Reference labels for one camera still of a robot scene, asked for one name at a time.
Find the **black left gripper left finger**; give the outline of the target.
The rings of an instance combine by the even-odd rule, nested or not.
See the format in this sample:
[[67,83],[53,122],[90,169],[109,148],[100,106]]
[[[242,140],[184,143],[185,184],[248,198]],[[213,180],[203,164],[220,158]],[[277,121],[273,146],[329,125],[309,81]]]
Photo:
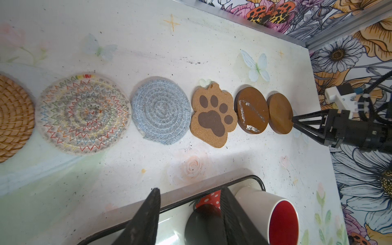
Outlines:
[[159,213],[161,207],[160,190],[154,188],[131,219],[113,245],[154,245],[156,243]]

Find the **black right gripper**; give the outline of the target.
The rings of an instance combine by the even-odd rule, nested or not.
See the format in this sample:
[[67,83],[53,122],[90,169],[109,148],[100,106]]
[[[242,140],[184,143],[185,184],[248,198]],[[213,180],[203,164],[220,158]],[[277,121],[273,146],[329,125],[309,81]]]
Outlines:
[[343,144],[366,152],[392,152],[391,126],[352,120],[349,114],[348,110],[327,109],[294,116],[292,122],[294,128],[323,146],[338,148]]

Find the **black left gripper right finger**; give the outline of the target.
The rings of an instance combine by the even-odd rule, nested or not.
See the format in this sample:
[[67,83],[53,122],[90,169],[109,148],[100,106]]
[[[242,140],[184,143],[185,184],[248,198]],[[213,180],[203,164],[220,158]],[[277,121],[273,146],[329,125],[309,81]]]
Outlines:
[[269,245],[229,188],[221,190],[224,237],[228,245]]

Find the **plain brown round coaster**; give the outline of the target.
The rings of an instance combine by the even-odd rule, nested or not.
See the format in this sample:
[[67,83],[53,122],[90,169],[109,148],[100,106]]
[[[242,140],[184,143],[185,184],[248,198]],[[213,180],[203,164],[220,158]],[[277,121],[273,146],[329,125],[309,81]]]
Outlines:
[[293,110],[289,100],[280,93],[268,97],[269,125],[278,134],[288,134],[293,128]]

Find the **scratched brown round coaster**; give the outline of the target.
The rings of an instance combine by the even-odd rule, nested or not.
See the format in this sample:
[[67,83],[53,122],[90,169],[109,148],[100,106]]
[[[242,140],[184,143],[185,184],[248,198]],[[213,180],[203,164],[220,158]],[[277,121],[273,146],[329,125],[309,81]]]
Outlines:
[[254,87],[240,90],[234,100],[239,126],[249,134],[260,134],[268,125],[269,110],[263,94]]

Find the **cork paw print coaster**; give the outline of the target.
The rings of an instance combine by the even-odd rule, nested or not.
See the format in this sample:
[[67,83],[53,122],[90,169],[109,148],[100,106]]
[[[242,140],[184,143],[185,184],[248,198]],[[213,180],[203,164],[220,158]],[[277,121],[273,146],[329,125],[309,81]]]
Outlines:
[[215,148],[222,148],[237,126],[234,99],[215,82],[197,89],[192,97],[191,133]]

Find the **grey woven round coaster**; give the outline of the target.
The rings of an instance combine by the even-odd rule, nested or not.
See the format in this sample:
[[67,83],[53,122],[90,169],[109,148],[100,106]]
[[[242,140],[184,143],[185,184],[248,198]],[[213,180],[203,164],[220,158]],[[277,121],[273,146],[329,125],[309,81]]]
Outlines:
[[147,79],[136,90],[131,107],[134,124],[147,140],[172,145],[189,130],[190,102],[184,91],[169,79]]

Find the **woven rattan round coaster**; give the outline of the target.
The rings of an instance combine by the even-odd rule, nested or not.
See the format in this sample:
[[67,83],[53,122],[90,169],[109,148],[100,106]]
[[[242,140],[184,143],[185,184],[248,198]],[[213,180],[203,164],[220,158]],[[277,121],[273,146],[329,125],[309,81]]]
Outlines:
[[35,127],[35,108],[29,94],[1,75],[1,163],[14,156]]

